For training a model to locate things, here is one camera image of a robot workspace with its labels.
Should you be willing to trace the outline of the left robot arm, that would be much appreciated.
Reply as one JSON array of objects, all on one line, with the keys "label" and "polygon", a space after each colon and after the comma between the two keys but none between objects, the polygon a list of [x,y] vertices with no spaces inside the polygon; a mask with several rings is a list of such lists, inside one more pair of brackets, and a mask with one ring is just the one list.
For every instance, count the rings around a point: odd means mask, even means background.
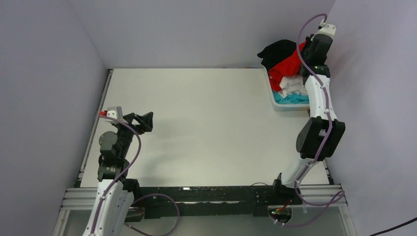
[{"label": "left robot arm", "polygon": [[116,131],[107,131],[99,137],[100,156],[97,171],[97,189],[85,236],[115,236],[121,232],[130,207],[141,200],[140,185],[127,178],[132,162],[126,159],[134,137],[151,132],[153,112],[144,115],[122,115],[117,107],[100,112]]}]

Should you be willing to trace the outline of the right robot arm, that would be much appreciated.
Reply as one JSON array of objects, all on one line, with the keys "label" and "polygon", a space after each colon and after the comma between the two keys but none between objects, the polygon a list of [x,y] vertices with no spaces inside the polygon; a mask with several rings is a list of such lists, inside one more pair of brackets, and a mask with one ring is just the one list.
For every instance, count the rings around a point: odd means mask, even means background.
[{"label": "right robot arm", "polygon": [[345,132],[345,123],[338,120],[332,107],[330,69],[325,64],[332,42],[332,36],[316,33],[306,39],[300,52],[300,74],[309,97],[310,118],[297,136],[299,157],[274,180],[271,198],[277,204],[299,193],[308,172],[334,154]]}]

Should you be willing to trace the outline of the red t shirt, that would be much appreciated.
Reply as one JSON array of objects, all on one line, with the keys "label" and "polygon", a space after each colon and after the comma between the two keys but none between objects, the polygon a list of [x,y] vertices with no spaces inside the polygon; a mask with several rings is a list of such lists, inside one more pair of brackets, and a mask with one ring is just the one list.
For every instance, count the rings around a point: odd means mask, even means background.
[{"label": "red t shirt", "polygon": [[276,92],[281,91],[281,87],[279,86],[279,84],[281,82],[282,77],[296,76],[299,74],[300,68],[301,60],[298,57],[296,48],[296,50],[290,57],[277,64],[272,69],[267,70],[272,90]]}]

